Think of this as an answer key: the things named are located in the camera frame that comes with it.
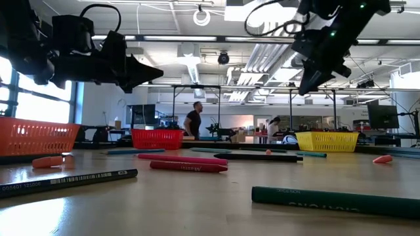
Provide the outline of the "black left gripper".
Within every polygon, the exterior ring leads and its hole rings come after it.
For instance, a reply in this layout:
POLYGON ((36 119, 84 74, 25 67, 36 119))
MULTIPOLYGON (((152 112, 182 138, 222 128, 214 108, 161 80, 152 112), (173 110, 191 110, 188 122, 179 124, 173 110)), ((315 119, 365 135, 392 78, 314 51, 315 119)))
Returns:
POLYGON ((140 63, 133 55, 126 56, 126 48, 125 36, 110 31, 101 50, 94 50, 90 55, 59 56, 51 82, 59 88, 66 81, 113 83, 125 94, 131 94, 135 87, 163 76, 162 70, 140 63))

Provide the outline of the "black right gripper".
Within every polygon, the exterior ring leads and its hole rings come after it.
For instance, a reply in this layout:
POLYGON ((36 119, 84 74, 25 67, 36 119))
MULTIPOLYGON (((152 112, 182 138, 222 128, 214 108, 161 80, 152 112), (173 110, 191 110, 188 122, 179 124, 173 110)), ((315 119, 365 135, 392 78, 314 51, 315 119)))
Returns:
POLYGON ((340 13, 330 26, 296 34, 291 48, 305 57, 299 85, 301 96, 317 92, 321 84, 332 79, 332 72, 350 76, 351 69, 344 65, 344 57, 364 28, 365 18, 340 13))

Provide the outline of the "teal pen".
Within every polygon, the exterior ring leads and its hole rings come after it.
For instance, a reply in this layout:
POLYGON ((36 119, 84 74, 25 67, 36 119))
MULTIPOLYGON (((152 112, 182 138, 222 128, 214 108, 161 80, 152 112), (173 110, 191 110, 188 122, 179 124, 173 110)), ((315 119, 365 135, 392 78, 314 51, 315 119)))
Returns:
POLYGON ((322 158, 327 157, 326 153, 316 153, 316 152, 307 152, 307 151, 298 151, 296 152, 296 154, 302 155, 302 156, 309 156, 309 157, 322 157, 322 158))

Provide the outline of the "blue crayon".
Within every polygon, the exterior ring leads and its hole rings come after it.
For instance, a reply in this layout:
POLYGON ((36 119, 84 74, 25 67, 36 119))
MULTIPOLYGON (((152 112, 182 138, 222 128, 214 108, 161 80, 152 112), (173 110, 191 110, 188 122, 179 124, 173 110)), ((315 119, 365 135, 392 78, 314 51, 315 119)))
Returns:
POLYGON ((120 149, 105 151, 103 154, 106 155, 126 155, 126 154, 140 154, 140 153, 160 153, 164 152, 164 149, 120 149))

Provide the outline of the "black pen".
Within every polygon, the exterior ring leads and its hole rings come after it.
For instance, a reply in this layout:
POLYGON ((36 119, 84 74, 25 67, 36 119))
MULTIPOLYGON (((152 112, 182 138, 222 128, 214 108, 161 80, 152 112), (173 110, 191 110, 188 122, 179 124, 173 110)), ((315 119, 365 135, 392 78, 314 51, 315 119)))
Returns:
POLYGON ((219 153, 214 157, 226 160, 243 160, 243 161, 272 161, 297 163, 303 161, 302 157, 294 155, 257 155, 257 154, 239 154, 239 153, 219 153))

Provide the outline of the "red crayon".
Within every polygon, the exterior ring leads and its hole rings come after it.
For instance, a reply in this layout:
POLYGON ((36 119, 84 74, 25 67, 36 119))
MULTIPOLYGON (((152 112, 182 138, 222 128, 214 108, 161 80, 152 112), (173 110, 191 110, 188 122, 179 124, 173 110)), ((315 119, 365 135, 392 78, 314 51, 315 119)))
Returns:
POLYGON ((228 168, 220 165, 199 164, 199 163, 176 163, 176 162, 163 162, 151 161, 150 168, 160 170, 179 170, 190 172, 211 172, 219 173, 227 171, 228 168))

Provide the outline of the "orange plastic basket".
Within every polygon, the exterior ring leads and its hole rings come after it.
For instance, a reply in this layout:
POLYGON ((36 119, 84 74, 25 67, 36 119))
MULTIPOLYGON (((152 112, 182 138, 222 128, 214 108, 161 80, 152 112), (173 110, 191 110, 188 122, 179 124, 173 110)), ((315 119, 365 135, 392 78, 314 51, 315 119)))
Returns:
POLYGON ((0 157, 67 153, 80 126, 0 117, 0 157))

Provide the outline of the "black barcode pencil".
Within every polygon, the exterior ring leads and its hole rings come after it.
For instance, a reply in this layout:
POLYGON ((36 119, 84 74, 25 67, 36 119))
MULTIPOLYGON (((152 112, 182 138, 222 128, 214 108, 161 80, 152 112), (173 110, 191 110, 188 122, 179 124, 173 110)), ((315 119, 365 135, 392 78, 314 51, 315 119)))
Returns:
POLYGON ((102 182, 112 182, 127 178, 135 178, 137 174, 138 170, 134 168, 110 172, 99 172, 94 174, 67 176, 55 179, 37 180, 33 182, 3 184, 0 185, 0 199, 58 189, 66 189, 70 187, 86 186, 102 182))

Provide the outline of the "black computer monitor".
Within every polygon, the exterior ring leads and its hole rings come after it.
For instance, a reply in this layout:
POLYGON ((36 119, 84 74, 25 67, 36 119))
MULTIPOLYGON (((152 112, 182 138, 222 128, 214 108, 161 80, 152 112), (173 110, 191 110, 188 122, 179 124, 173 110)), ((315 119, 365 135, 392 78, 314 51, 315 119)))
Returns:
POLYGON ((396 106, 367 104, 368 119, 372 129, 399 128, 398 110, 396 106))
POLYGON ((154 104, 128 105, 126 114, 128 125, 155 125, 158 123, 156 118, 156 106, 154 104))

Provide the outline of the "yellow plastic basket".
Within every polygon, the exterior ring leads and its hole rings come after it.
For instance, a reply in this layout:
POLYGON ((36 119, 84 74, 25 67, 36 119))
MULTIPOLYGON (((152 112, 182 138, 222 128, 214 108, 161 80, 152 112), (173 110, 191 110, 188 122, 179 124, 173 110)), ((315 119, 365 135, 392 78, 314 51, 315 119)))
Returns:
POLYGON ((298 132, 300 150, 317 152, 354 152, 358 132, 298 132))

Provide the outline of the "person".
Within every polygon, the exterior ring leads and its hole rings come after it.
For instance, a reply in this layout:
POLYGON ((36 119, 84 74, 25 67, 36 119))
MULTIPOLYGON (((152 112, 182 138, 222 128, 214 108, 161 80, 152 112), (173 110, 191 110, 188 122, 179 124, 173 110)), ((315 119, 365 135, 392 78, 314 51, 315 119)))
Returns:
POLYGON ((201 125, 200 113, 203 111, 203 106, 201 102, 194 102, 193 107, 194 109, 186 115, 184 120, 184 134, 193 136, 195 140, 199 140, 201 125))
POLYGON ((280 123, 279 117, 275 117, 273 118, 273 120, 269 122, 268 128, 267 128, 267 140, 266 140, 267 144, 271 144, 272 142, 278 139, 277 136, 279 132, 279 126, 278 126, 279 123, 280 123))

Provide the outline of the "black equipment stand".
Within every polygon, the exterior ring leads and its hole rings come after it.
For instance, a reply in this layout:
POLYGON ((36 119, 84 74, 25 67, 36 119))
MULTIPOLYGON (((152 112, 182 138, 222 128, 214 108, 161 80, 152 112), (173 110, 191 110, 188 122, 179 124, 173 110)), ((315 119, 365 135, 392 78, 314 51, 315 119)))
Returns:
POLYGON ((82 125, 79 128, 77 137, 78 140, 81 142, 93 142, 93 143, 100 143, 100 142, 108 142, 108 135, 109 130, 111 129, 110 126, 86 126, 82 125), (86 138, 86 132, 90 129, 94 129, 95 132, 93 137, 89 140, 86 138))

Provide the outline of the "black overhead light beam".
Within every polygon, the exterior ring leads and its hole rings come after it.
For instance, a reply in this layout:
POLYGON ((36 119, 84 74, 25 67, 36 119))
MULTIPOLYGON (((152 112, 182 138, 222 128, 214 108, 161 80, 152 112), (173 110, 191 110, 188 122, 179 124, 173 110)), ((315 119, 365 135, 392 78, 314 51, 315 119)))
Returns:
MULTIPOLYGON (((126 35, 133 42, 197 42, 197 43, 259 43, 292 44, 293 37, 251 37, 225 35, 126 35)), ((420 39, 357 39, 359 46, 420 46, 420 39)))

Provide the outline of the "green crayon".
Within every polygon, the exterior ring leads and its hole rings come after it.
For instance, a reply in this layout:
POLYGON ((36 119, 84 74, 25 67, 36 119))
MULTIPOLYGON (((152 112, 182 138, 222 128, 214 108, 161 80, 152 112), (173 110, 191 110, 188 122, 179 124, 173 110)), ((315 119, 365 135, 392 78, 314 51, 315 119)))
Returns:
POLYGON ((251 200, 263 204, 420 220, 420 199, 254 186, 251 200))

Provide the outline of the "black table edge frame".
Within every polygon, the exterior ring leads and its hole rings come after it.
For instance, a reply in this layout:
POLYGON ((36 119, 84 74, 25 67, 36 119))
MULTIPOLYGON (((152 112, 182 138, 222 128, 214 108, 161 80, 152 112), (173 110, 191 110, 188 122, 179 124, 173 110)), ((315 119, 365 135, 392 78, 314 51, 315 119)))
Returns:
MULTIPOLYGON (((112 148, 131 148, 133 145, 127 143, 100 143, 76 142, 74 149, 112 149, 112 148)), ((230 142, 208 142, 208 141, 185 141, 182 142, 182 149, 189 148, 217 148, 217 149, 240 149, 240 148, 269 148, 299 151, 297 144, 245 144, 230 142)), ((381 147, 381 146, 356 146, 355 153, 376 154, 376 155, 395 155, 399 157, 420 158, 420 149, 410 147, 381 147)))

